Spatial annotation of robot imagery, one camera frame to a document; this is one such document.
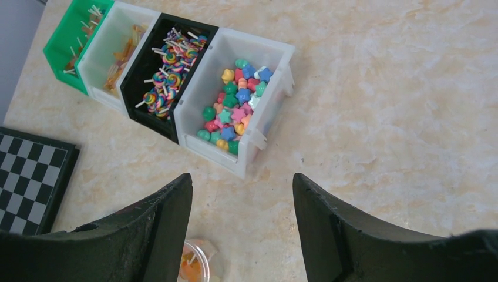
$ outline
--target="clear plastic container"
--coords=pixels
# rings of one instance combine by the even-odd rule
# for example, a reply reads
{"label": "clear plastic container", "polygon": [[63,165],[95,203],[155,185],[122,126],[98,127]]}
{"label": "clear plastic container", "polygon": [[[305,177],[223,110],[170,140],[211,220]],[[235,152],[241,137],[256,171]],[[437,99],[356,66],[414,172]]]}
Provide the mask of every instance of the clear plastic container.
{"label": "clear plastic container", "polygon": [[[247,166],[267,146],[266,135],[284,98],[292,96],[294,79],[289,61],[294,49],[286,43],[220,28],[174,110],[180,146],[245,178]],[[223,70],[235,69],[239,58],[248,60],[256,69],[267,66],[274,74],[239,142],[236,156],[201,140],[197,132],[205,124],[204,108],[213,105],[224,86],[220,79]]]}
{"label": "clear plastic container", "polygon": [[[119,86],[160,15],[158,11],[122,2],[114,3],[78,64],[79,74],[90,97],[128,116]],[[113,53],[123,51],[126,42],[132,37],[133,25],[141,26],[145,33],[116,81],[115,93],[111,93],[104,88],[104,84],[110,67],[116,63]]]}
{"label": "clear plastic container", "polygon": [[178,282],[220,282],[223,262],[218,250],[205,239],[185,240]]}

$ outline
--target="blue star candy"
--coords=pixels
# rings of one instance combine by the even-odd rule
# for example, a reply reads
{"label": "blue star candy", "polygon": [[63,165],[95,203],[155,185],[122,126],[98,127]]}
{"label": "blue star candy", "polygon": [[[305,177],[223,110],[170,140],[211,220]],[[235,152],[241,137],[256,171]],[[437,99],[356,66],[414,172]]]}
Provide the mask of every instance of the blue star candy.
{"label": "blue star candy", "polygon": [[242,73],[244,74],[245,79],[249,79],[249,78],[254,77],[255,72],[256,72],[256,69],[253,66],[251,66],[250,63],[245,65],[245,67],[242,69]]}
{"label": "blue star candy", "polygon": [[251,99],[251,91],[249,89],[240,89],[235,97],[238,99],[238,103],[243,105]]}
{"label": "blue star candy", "polygon": [[221,138],[224,139],[227,142],[232,141],[235,139],[235,129],[233,126],[230,127],[225,127],[224,129],[221,130]]}
{"label": "blue star candy", "polygon": [[262,70],[260,72],[260,81],[264,81],[266,83],[268,83],[270,81],[270,77],[273,75],[273,72],[268,69],[268,68],[265,68],[264,70]]}

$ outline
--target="plastic storage bin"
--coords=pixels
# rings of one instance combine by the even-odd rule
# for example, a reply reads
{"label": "plastic storage bin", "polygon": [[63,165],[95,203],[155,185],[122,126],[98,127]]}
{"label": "plastic storage bin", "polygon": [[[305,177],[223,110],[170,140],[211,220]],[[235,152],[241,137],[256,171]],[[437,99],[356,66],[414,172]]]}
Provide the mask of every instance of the plastic storage bin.
{"label": "plastic storage bin", "polygon": [[[161,48],[164,45],[163,39],[166,38],[167,33],[173,27],[179,31],[189,29],[195,30],[197,34],[204,35],[207,40],[204,49],[199,52],[195,64],[190,68],[189,75],[186,77],[185,82],[178,91],[177,96],[174,98],[173,104],[171,105],[169,111],[171,120],[166,120],[159,119],[154,115],[149,114],[146,106],[142,106],[137,109],[135,108],[135,105],[141,102],[143,95],[153,87],[151,83],[144,83],[143,81],[150,79],[152,75],[157,72],[158,68],[163,65],[160,56],[155,54],[151,48]],[[183,91],[189,84],[192,76],[196,72],[197,66],[202,61],[204,53],[217,30],[218,27],[216,26],[194,22],[173,15],[161,14],[156,22],[156,25],[147,38],[147,41],[143,45],[140,53],[137,55],[133,65],[121,84],[123,100],[131,119],[178,143],[176,128],[174,126],[174,108],[177,105],[177,101],[180,100]]]}
{"label": "plastic storage bin", "polygon": [[[259,150],[266,148],[266,135],[284,98],[292,95],[294,80],[289,61],[294,49],[286,43],[220,28],[174,110],[180,146],[245,178],[247,165]],[[204,108],[213,105],[224,86],[220,79],[223,70],[234,69],[238,58],[248,60],[255,68],[267,66],[274,74],[239,142],[238,156],[235,156],[201,140],[197,132],[205,124]]]}
{"label": "plastic storage bin", "polygon": [[[106,20],[101,24],[99,33],[93,37],[92,44],[87,47],[78,64],[80,77],[90,97],[128,116],[119,86],[160,15],[161,13],[157,11],[115,2],[107,13]],[[116,93],[111,93],[104,88],[104,84],[109,68],[116,63],[113,52],[123,51],[126,42],[132,36],[133,25],[142,26],[145,33],[116,81]]]}
{"label": "plastic storage bin", "polygon": [[[88,95],[88,93],[83,81],[81,80],[81,76],[78,73],[77,67],[81,57],[85,54],[93,38],[97,35],[97,32],[104,23],[107,12],[113,4],[113,0],[73,0],[43,49],[43,53],[45,54],[48,64],[52,68],[55,77],[59,81],[76,88],[86,95]],[[90,38],[86,38],[85,32],[82,31],[83,24],[81,21],[88,22],[90,19],[90,13],[88,10],[92,7],[92,5],[95,5],[102,11],[103,18],[95,28],[92,36],[90,36]],[[72,46],[75,51],[79,47],[76,37],[78,37],[82,43],[85,44],[85,47],[81,51],[79,59],[75,63],[75,71],[77,76],[74,76],[64,73],[64,67],[73,57],[70,47]]]}

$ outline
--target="yellow candy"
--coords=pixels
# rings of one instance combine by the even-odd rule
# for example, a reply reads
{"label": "yellow candy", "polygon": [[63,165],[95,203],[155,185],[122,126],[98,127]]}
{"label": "yellow candy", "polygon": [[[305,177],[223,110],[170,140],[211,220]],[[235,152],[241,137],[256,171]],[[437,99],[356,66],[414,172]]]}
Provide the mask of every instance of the yellow candy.
{"label": "yellow candy", "polygon": [[223,139],[218,139],[218,141],[216,141],[216,146],[218,146],[221,150],[228,151],[228,142]]}
{"label": "yellow candy", "polygon": [[244,125],[242,123],[238,123],[234,125],[235,132],[237,132],[238,135],[243,135],[245,132]]}
{"label": "yellow candy", "polygon": [[238,80],[238,90],[247,89],[247,80],[245,78],[240,78]]}
{"label": "yellow candy", "polygon": [[233,81],[234,77],[235,77],[234,71],[231,69],[226,69],[223,71],[221,79],[223,80],[223,83],[228,84],[229,82]]}

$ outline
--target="green candy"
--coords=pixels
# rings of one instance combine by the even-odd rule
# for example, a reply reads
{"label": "green candy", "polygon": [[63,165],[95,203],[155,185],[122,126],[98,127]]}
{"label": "green candy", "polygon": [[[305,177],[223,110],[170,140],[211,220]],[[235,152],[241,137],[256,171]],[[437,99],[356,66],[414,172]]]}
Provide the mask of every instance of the green candy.
{"label": "green candy", "polygon": [[209,131],[207,130],[199,130],[197,132],[197,136],[204,141],[209,141],[211,139],[211,133],[209,133]]}
{"label": "green candy", "polygon": [[234,155],[238,155],[238,141],[230,141],[228,143],[228,151]]}
{"label": "green candy", "polygon": [[215,131],[215,132],[211,133],[211,139],[209,140],[209,142],[216,145],[216,142],[218,142],[219,138],[221,138],[221,133],[219,131]]}
{"label": "green candy", "polygon": [[223,90],[225,93],[228,94],[235,94],[238,90],[238,86],[233,84],[233,82],[227,83],[225,86],[223,86]]}
{"label": "green candy", "polygon": [[233,108],[238,104],[238,99],[233,94],[226,94],[225,99],[223,99],[223,106]]}
{"label": "green candy", "polygon": [[204,120],[210,122],[216,117],[216,110],[213,107],[206,107],[203,111]]}
{"label": "green candy", "polygon": [[245,67],[245,65],[247,65],[249,62],[247,62],[246,60],[244,59],[237,59],[235,61],[235,66],[238,68],[238,69],[243,69]]}
{"label": "green candy", "polygon": [[256,85],[256,86],[254,87],[254,89],[256,89],[256,95],[257,95],[258,97],[263,96],[263,92],[264,92],[264,91],[265,91],[265,89],[266,89],[266,82],[264,82],[264,81],[260,82],[260,84]]}

